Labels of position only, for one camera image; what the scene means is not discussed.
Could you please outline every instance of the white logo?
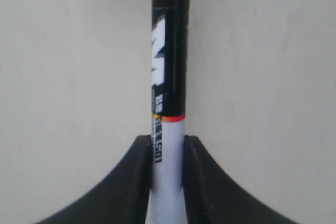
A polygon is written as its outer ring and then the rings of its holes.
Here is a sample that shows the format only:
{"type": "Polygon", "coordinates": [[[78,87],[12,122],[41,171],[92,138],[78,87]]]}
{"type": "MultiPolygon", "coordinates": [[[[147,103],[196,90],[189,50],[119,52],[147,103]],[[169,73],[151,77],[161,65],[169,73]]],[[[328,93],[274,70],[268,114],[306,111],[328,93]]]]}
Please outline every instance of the white logo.
{"type": "Polygon", "coordinates": [[[156,23],[152,31],[152,85],[161,85],[164,82],[164,54],[159,54],[164,47],[165,18],[156,23]]]}

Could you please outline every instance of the wall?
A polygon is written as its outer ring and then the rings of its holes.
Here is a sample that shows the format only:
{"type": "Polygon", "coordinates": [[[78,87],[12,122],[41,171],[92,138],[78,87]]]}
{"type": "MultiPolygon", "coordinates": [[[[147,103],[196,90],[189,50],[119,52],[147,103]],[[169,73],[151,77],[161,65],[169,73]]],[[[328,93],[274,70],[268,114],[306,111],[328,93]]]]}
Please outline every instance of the wall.
{"type": "MultiPolygon", "coordinates": [[[[336,0],[191,0],[187,132],[257,198],[336,219],[336,0]]],[[[80,197],[150,132],[150,0],[0,0],[0,223],[80,197]]]]}

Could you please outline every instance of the white wall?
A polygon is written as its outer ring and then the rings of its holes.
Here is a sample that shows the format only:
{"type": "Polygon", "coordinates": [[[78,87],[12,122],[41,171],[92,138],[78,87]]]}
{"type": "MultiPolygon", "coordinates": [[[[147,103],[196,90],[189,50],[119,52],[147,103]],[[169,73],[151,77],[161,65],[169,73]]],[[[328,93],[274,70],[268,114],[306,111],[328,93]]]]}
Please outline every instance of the white wall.
{"type": "MultiPolygon", "coordinates": [[[[150,132],[150,0],[0,0],[0,223],[80,197],[150,132]]],[[[191,0],[187,131],[302,223],[336,220],[336,0],[191,0]]]]}

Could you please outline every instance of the orange stripe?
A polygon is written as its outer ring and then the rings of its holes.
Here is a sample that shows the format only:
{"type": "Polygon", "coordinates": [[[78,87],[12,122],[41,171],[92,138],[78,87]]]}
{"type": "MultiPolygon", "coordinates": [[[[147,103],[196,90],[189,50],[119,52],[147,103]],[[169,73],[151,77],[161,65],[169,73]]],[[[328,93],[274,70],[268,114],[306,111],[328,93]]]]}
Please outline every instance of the orange stripe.
{"type": "MultiPolygon", "coordinates": [[[[159,116],[159,115],[157,115],[157,114],[153,114],[153,117],[154,117],[154,118],[157,118],[158,116],[159,116]]],[[[162,122],[170,122],[170,123],[178,122],[178,121],[183,120],[184,117],[185,117],[185,115],[163,116],[163,117],[162,117],[162,122]]]]}

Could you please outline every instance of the beige wall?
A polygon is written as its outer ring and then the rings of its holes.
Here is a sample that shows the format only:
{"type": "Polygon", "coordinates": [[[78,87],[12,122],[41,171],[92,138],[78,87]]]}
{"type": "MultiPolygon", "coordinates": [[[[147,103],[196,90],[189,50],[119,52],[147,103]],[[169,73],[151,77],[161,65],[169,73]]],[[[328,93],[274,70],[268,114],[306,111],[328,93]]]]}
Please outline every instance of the beige wall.
{"type": "MultiPolygon", "coordinates": [[[[0,223],[94,186],[150,132],[150,0],[0,0],[0,223]]],[[[187,132],[302,223],[336,220],[336,0],[191,0],[187,132]]]]}

